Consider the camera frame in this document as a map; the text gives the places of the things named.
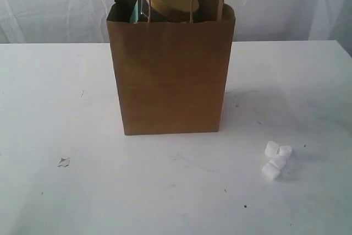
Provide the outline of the brown paper bag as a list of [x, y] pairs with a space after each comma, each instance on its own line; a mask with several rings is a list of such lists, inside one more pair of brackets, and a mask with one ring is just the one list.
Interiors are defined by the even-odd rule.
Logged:
[[125, 135], [217, 132], [235, 27], [224, 0], [192, 0], [193, 23], [129, 18], [137, 0], [107, 17]]

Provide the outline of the small clear plastic scrap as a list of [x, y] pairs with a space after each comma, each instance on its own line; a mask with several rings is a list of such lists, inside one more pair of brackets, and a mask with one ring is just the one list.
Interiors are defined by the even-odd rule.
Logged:
[[67, 158], [61, 158], [58, 167], [68, 167], [70, 165], [70, 157]]

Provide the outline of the clear jar gold lid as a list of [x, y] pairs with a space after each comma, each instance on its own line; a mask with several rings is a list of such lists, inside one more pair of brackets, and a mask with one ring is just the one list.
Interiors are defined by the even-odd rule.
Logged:
[[129, 22], [186, 23], [198, 10], [198, 0], [136, 0]]

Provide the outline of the white backdrop curtain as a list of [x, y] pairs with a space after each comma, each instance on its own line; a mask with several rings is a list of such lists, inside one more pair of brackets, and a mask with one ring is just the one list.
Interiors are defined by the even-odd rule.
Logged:
[[[351, 50], [351, 0], [225, 0], [237, 41], [336, 40]], [[1, 43], [107, 42], [113, 0], [1, 0]]]

